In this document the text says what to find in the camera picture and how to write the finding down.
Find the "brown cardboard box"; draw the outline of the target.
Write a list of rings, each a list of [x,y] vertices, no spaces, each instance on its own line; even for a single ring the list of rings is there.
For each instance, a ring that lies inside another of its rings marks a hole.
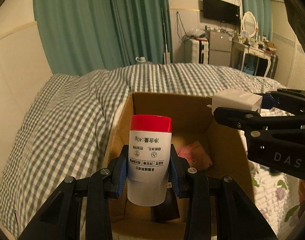
[[[254,199],[245,148],[238,130],[218,124],[212,115],[211,98],[175,94],[132,93],[114,115],[108,146],[102,163],[120,155],[129,142],[131,116],[151,114],[172,119],[172,144],[179,151],[198,141],[213,165],[205,171],[209,177],[231,176]],[[154,223],[152,210],[132,204],[124,192],[109,201],[114,239],[183,239],[188,214],[188,200],[178,199],[180,218]]]

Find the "black wall television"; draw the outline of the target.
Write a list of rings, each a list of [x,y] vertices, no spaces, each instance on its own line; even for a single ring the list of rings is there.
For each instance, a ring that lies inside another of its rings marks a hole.
[[[222,0],[202,0],[203,18],[240,26],[240,7]]]

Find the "teal curtain at right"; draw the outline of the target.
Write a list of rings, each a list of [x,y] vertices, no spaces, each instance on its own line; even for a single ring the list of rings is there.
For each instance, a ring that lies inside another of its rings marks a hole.
[[[272,38],[272,16],[270,0],[242,0],[244,12],[250,11],[258,22],[260,36]]]

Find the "floral white bedsheet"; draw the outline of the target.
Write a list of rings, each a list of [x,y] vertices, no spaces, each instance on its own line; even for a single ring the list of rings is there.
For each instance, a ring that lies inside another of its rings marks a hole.
[[[299,222],[299,179],[248,162],[255,204],[279,239],[286,239]]]

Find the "grey checked duvet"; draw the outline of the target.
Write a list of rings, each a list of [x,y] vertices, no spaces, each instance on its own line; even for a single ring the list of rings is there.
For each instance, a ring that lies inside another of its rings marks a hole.
[[[1,223],[18,237],[66,175],[85,178],[100,167],[114,116],[130,93],[212,96],[227,88],[264,93],[280,87],[268,77],[196,63],[56,74],[27,111],[3,168]]]

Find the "silver small fridge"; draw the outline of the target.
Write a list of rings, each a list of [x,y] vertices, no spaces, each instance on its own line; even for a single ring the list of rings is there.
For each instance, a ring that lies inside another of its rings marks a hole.
[[[228,33],[211,31],[209,34],[209,56],[211,65],[229,67],[231,61],[232,37]]]

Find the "pink packet in box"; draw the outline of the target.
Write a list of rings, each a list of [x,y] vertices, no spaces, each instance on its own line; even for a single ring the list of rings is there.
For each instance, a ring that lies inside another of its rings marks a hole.
[[[213,165],[213,161],[199,141],[180,148],[178,156],[186,159],[189,166],[198,171],[204,171]]]

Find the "oval white vanity mirror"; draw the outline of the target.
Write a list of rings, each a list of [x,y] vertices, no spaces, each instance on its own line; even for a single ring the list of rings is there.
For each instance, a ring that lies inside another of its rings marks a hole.
[[[253,38],[255,37],[257,30],[258,23],[255,16],[250,11],[245,12],[241,20],[241,34],[248,34],[250,38]]]

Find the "white cup behind bed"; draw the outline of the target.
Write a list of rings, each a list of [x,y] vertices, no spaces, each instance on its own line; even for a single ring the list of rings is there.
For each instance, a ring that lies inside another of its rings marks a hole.
[[[144,62],[146,62],[146,59],[145,59],[145,57],[136,57],[135,61],[137,63],[144,63]]]

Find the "white bottle with red cap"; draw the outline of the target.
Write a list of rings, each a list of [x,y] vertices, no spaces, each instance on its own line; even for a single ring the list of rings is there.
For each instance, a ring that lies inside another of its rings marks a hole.
[[[172,138],[172,119],[160,115],[131,116],[127,197],[139,206],[165,201]]]

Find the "white dressing table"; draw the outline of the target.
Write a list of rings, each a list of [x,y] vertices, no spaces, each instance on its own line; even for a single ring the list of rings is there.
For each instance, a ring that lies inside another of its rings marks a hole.
[[[232,43],[230,66],[246,74],[274,79],[278,64],[277,55],[237,41]]]

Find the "white suitcase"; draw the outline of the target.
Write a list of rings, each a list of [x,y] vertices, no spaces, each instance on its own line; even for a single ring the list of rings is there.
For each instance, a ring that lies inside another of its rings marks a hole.
[[[208,64],[209,43],[205,38],[185,42],[185,63]]]

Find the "white mop by curtain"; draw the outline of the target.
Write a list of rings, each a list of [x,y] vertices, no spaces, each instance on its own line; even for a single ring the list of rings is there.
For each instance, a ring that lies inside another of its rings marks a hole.
[[[163,53],[164,64],[170,64],[171,58],[170,58],[170,52],[168,50],[167,32],[165,28],[163,8],[161,8],[161,13],[162,13],[162,23],[163,23],[163,36],[164,36],[164,53]]]

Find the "white rectangular box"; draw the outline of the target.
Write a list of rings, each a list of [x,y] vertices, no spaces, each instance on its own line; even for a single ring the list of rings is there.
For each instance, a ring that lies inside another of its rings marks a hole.
[[[258,94],[228,88],[212,96],[212,103],[208,105],[212,114],[218,107],[241,109],[247,111],[260,111],[263,97]]]

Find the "teal curtain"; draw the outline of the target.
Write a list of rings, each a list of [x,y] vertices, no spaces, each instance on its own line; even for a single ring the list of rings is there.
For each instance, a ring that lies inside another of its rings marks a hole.
[[[34,17],[54,74],[84,75],[135,64],[163,63],[168,0],[33,0]]]
[[[270,0],[242,0],[244,12],[250,11],[258,22],[260,36],[272,38],[272,16]]]

